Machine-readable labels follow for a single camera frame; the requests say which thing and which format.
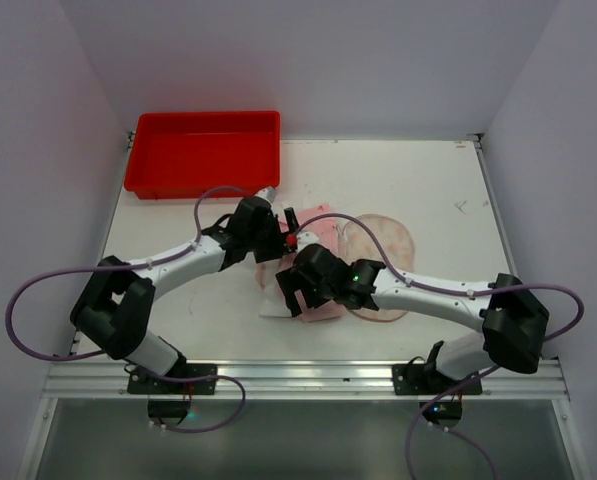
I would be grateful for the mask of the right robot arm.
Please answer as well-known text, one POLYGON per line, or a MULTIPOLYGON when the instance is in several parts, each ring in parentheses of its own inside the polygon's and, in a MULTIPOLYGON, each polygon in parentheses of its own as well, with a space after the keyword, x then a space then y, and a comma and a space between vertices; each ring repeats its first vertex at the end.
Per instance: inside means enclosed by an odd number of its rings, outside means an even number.
POLYGON ((420 392, 439 393, 492 367, 538 370, 549 312, 512 275, 500 274, 493 283, 446 281, 392 271, 377 260, 347 264, 311 244, 276 280, 292 316, 334 302, 349 310, 420 313, 468 328, 458 339, 436 342, 424 364, 406 368, 404 377, 420 392))

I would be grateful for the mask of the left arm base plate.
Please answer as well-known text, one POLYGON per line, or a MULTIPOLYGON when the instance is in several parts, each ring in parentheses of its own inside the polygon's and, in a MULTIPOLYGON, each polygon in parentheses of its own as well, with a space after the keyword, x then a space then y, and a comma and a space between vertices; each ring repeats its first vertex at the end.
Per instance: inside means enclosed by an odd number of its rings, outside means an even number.
POLYGON ((129 373, 127 392, 134 395, 210 396, 215 393, 218 367, 212 363, 180 363, 163 380, 142 367, 129 373))

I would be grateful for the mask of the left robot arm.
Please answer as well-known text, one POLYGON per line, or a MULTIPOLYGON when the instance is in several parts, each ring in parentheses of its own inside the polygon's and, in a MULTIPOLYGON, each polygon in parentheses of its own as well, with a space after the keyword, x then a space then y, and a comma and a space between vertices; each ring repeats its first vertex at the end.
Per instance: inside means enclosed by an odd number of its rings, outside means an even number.
POLYGON ((206 275, 222 272, 247 255, 256 262, 278 260, 297 249, 295 211, 284 210, 282 226, 264 189, 239 201, 235 210, 196 237, 153 257, 124 262, 101 260, 75 303, 70 321, 104 354, 155 377, 183 373, 187 359, 149 330, 155 301, 206 275))

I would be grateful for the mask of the white bra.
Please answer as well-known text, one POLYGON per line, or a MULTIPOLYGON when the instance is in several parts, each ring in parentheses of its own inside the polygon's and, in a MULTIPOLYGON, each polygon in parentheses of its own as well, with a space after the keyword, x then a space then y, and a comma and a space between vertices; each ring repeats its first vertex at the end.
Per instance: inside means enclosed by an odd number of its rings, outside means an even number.
MULTIPOLYGON (((312 223, 298 235, 298 250, 305 246, 319 243, 332 253, 339 252, 339 227, 335 219, 325 219, 312 223)), ((259 315, 265 318, 292 318, 285 298, 278 285, 276 274, 293 265, 296 254, 292 253, 282 259, 271 260, 257 265, 255 280, 262 290, 262 305, 259 315)), ((344 308, 334 302, 327 302, 314 309, 305 306, 304 299, 296 293, 301 314, 298 319, 305 323, 337 319, 343 316, 344 308)))

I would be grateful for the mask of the pink bra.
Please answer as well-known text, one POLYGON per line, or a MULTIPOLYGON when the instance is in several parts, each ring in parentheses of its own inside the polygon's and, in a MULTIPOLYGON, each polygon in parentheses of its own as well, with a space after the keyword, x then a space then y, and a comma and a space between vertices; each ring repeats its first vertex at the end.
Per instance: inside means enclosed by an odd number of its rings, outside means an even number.
MULTIPOLYGON (((328 204, 321 204, 299 211, 297 218, 300 224, 304 224, 307 220, 330 212, 331 209, 328 204)), ((316 234, 319 238, 319 244, 329 249, 332 253, 336 254, 339 252, 339 228, 338 221, 335 218, 317 220, 308 225, 303 231, 316 234)), ((271 263, 270 270, 267 272, 268 280, 265 281, 264 301, 259 312, 261 317, 292 318, 285 305, 275 274, 288 269, 292 265, 294 258, 294 254, 286 255, 281 260, 271 263)), ((303 323, 334 320, 342 317, 344 314, 344 307, 333 301, 327 302, 320 308, 309 309, 305 307, 302 297, 298 299, 302 307, 302 314, 297 319, 303 323)))

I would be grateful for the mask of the floral mesh laundry bag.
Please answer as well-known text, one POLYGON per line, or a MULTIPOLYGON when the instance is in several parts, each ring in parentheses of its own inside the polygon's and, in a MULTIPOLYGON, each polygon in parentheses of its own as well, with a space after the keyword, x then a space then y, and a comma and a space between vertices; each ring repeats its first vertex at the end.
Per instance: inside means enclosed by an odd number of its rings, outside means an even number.
MULTIPOLYGON (((388 259, 397 269, 406 272, 413 271, 414 241, 402 223, 376 213, 360 215, 357 218, 376 236, 388 259)), ((348 264, 359 259, 382 260, 377 247, 359 225, 351 221, 335 219, 338 221, 339 227, 339 252, 335 255, 348 264)), ((366 321, 389 323, 400 319, 407 312, 399 310, 373 311, 367 308, 349 310, 344 307, 344 314, 346 313, 351 313, 366 321)))

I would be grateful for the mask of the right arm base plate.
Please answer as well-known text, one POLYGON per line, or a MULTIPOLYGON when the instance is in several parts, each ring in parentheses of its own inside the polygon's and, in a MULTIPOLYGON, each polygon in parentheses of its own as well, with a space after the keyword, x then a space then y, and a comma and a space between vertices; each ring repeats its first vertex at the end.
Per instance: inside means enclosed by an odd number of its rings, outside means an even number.
POLYGON ((462 394, 480 395, 483 392, 481 381, 474 378, 475 374, 461 380, 450 379, 423 363, 391 366, 391 380, 397 396, 435 396, 458 385, 462 386, 462 394))

